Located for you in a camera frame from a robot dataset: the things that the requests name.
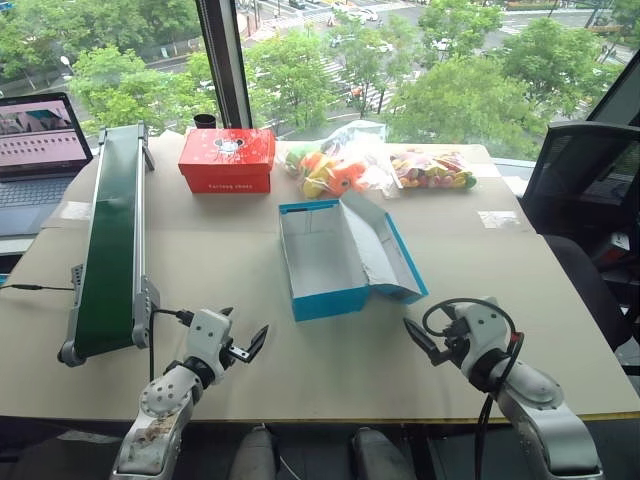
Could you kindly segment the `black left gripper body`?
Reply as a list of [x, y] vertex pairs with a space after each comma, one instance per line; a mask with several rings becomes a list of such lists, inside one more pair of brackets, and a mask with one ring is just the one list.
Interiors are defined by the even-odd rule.
[[236, 361], [240, 361], [242, 363], [250, 363], [251, 355], [248, 351], [243, 350], [240, 347], [236, 347], [233, 344], [232, 339], [228, 339], [224, 345], [221, 347], [219, 353], [219, 361], [224, 370], [227, 370], [231, 367]]

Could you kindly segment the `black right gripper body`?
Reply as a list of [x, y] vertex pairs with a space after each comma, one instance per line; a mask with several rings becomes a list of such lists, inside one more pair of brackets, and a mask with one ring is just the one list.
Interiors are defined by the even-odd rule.
[[436, 337], [444, 339], [446, 349], [438, 351], [436, 359], [431, 360], [431, 363], [434, 366], [439, 366], [445, 362], [451, 362], [460, 369], [470, 350], [469, 333], [470, 328], [465, 319], [455, 320], [441, 332], [438, 332]]

